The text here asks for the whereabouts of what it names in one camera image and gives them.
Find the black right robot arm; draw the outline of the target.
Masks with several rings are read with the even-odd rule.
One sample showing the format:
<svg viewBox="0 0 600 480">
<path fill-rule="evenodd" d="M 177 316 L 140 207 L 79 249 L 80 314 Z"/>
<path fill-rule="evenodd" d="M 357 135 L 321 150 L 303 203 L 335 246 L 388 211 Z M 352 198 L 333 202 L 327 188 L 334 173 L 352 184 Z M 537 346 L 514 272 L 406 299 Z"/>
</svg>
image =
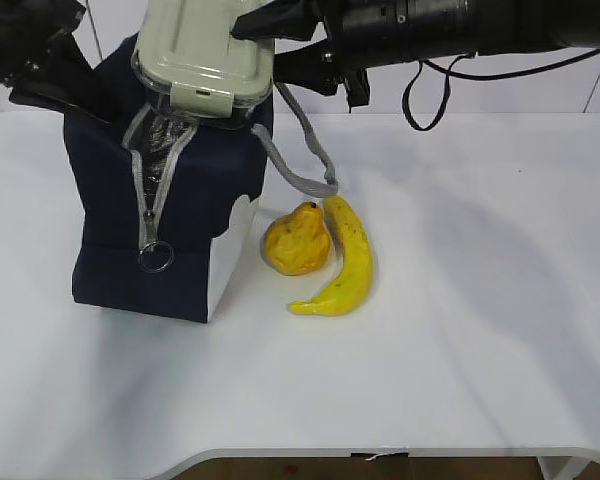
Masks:
<svg viewBox="0 0 600 480">
<path fill-rule="evenodd" d="M 287 39 L 274 80 L 370 102 L 367 72 L 454 55 L 600 50 L 600 1 L 272 1 L 236 20 L 239 40 Z"/>
</svg>

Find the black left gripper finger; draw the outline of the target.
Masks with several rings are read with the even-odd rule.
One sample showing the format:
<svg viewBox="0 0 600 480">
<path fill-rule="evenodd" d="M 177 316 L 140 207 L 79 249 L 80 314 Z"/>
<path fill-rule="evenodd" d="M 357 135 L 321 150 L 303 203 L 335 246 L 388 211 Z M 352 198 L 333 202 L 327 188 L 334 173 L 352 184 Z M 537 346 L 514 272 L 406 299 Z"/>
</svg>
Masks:
<svg viewBox="0 0 600 480">
<path fill-rule="evenodd" d="M 120 114 L 114 92 L 71 34 L 50 39 L 38 55 L 25 61 L 11 82 L 9 100 L 64 114 L 79 112 L 106 123 Z"/>
</svg>

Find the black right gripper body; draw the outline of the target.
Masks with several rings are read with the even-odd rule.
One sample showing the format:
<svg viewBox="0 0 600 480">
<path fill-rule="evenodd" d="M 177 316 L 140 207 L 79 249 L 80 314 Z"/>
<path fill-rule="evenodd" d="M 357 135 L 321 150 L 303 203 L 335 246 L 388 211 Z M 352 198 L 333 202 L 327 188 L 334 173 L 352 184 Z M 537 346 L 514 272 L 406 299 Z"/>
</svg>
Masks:
<svg viewBox="0 0 600 480">
<path fill-rule="evenodd" d="M 351 108 L 370 102 L 367 71 L 408 63 L 409 2 L 314 1 L 312 12 L 323 24 L 336 79 Z"/>
</svg>

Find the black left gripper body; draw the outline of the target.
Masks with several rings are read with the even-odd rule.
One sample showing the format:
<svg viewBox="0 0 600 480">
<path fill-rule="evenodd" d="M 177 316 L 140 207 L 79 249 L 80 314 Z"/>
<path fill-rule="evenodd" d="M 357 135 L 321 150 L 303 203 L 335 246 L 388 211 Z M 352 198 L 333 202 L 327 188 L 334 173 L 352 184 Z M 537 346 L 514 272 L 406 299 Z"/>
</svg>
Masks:
<svg viewBox="0 0 600 480">
<path fill-rule="evenodd" d="M 50 39 L 73 35 L 85 13 L 78 1 L 0 1 L 0 85 L 11 89 L 25 61 Z"/>
</svg>

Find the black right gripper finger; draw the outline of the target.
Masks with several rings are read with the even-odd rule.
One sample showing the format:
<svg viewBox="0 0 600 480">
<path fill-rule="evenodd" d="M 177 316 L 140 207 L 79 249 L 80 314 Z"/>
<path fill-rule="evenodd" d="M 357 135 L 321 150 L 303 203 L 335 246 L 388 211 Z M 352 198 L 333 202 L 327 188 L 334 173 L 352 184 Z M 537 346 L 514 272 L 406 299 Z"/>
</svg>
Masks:
<svg viewBox="0 0 600 480">
<path fill-rule="evenodd" d="M 328 42 L 275 55 L 273 78 L 320 95 L 335 95 L 343 82 L 335 54 Z"/>
<path fill-rule="evenodd" d="M 239 40 L 310 40 L 321 21 L 316 1 L 276 0 L 239 16 L 231 34 Z"/>
</svg>

